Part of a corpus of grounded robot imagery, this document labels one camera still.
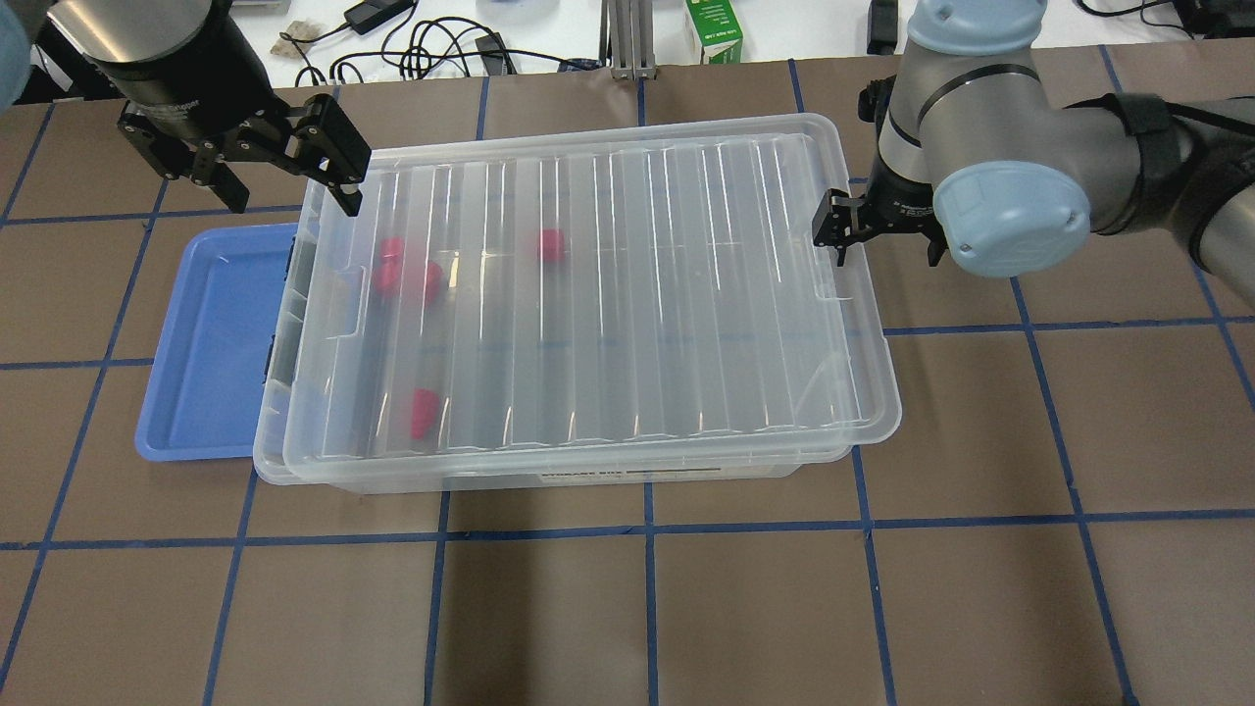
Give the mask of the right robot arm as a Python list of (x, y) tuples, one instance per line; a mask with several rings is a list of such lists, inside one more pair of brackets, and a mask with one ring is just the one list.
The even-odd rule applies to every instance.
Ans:
[(1050, 107), (1029, 51), (1043, 1), (920, 1), (896, 76), (867, 84), (876, 130), (862, 196), (831, 189), (813, 245), (927, 238), (973, 276), (1071, 258), (1091, 234), (1166, 229), (1204, 272), (1252, 300), (1252, 98), (1108, 93)]

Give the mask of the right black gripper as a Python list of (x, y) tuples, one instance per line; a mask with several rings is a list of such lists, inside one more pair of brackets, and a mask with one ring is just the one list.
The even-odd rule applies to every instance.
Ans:
[(830, 188), (812, 218), (813, 246), (833, 251), (835, 268), (843, 267), (855, 245), (910, 233), (927, 240), (927, 267), (936, 268), (949, 245), (932, 209), (931, 186), (868, 186), (862, 196)]

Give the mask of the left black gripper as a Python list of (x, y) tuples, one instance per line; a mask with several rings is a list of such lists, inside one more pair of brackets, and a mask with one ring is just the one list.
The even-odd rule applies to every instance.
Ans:
[(117, 63), (115, 87), (129, 100), (120, 135), (166, 181), (188, 179), (242, 214), (248, 188), (228, 167), (269, 164), (292, 174), (296, 161), (348, 218), (360, 214), (371, 147), (328, 93), (287, 112), (233, 20), (203, 20), (162, 55)]

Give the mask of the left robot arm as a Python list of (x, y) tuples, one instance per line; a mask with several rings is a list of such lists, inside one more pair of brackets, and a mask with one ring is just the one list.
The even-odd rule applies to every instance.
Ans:
[(350, 218), (361, 209), (371, 147), (331, 95), (279, 98), (227, 1), (5, 1), (4, 107), (46, 25), (120, 92), (118, 129), (157, 176), (242, 213), (250, 192), (231, 166), (269, 164), (323, 184)]

